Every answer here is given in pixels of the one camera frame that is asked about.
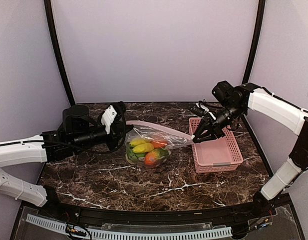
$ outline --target pink plastic bag handle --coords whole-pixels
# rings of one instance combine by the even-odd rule
[[[157,129],[157,130],[160,130],[162,132],[166,132],[168,134],[172,134],[174,136],[178,136],[178,137],[181,137],[181,138],[184,138],[184,139],[187,139],[188,141],[191,141],[192,140],[192,137],[186,133],[183,133],[183,132],[180,132],[180,131],[177,131],[177,130],[174,130],[172,128],[169,128],[169,127],[166,127],[166,126],[161,126],[159,124],[155,124],[155,123],[150,123],[150,122],[145,122],[145,121],[127,121],[127,124],[128,125],[140,125],[140,126],[146,126],[146,127],[151,127],[153,129]]]

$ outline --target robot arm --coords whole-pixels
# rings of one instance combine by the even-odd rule
[[[0,142],[0,194],[30,202],[38,207],[48,200],[57,200],[53,188],[33,185],[7,174],[1,167],[23,164],[60,161],[79,154],[82,149],[107,144],[110,153],[117,150],[119,141],[133,128],[126,125],[123,102],[111,104],[96,122],[89,116],[86,106],[72,106],[63,111],[63,123],[55,131],[41,135]]]
[[[222,129],[241,115],[247,115],[248,109],[271,117],[299,136],[288,160],[262,187],[260,194],[256,194],[265,201],[273,199],[308,167],[308,111],[253,83],[232,87],[226,81],[219,82],[212,94],[223,106],[215,115],[200,104],[191,108],[194,114],[202,118],[193,135],[195,143],[224,137]]]

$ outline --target marble table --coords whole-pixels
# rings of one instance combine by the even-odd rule
[[[86,105],[93,118],[108,106]],[[126,106],[127,120],[152,122],[186,133],[188,119],[194,117],[185,102]],[[122,147],[112,154],[84,152],[47,163],[39,184],[55,187],[62,203],[109,210],[183,211],[251,202],[269,176],[242,121],[234,135],[245,160],[235,171],[196,173],[191,146],[175,149],[158,168],[138,168],[126,162]]]

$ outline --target purple wall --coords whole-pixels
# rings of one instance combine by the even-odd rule
[[[58,73],[44,2],[0,1],[0,142],[56,129],[68,107]],[[42,165],[6,172],[35,183]],[[0,240],[8,240],[20,201],[0,195]]]
[[[241,83],[257,0],[53,1],[78,103],[215,100]]]
[[[251,81],[308,109],[308,1],[266,1],[263,28]],[[297,137],[257,112],[248,120],[276,171]],[[289,188],[308,239],[308,172]]]

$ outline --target white cable tray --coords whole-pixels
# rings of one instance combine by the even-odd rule
[[[65,232],[66,223],[55,220],[49,220],[41,216],[28,214],[26,222],[42,227],[44,229],[57,232],[59,234],[68,235]],[[222,239],[232,236],[231,227],[223,227],[219,229],[181,232],[181,233],[129,233],[104,231],[93,228],[88,228],[93,240],[212,240]]]

